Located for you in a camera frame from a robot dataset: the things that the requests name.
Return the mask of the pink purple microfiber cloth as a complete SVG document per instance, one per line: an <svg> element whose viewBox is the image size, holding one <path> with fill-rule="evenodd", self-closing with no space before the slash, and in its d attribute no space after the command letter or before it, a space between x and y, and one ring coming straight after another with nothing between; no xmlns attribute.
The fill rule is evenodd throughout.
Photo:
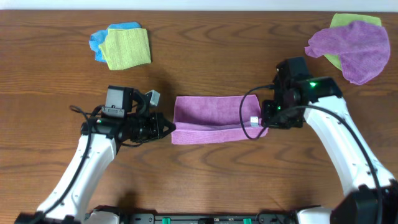
<svg viewBox="0 0 398 224"><path fill-rule="evenodd" d="M262 137L261 109L256 95L178 96L174 106L172 144L213 144Z"/></svg>

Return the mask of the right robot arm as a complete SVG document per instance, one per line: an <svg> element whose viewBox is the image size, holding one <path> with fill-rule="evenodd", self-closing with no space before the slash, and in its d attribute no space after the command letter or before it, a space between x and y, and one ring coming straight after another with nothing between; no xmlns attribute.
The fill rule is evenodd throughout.
<svg viewBox="0 0 398 224"><path fill-rule="evenodd" d="M274 98L262 104L263 126L308 124L324 145L345 196L333 209L297 210L297 223L397 223L397 180L357 129L334 79L313 77L302 57L284 60L276 70Z"/></svg>

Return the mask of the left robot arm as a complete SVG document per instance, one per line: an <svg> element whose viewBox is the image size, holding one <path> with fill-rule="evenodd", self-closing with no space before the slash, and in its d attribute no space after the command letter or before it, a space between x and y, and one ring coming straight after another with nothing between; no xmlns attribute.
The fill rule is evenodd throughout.
<svg viewBox="0 0 398 224"><path fill-rule="evenodd" d="M160 94L110 85L103 105L87 113L71 105L84 122L75 154L52 193L34 214L20 213L16 223L127 223L128 216L113 208L94 209L88 204L107 167L122 146L139 147L162 139L175 125L153 111Z"/></svg>

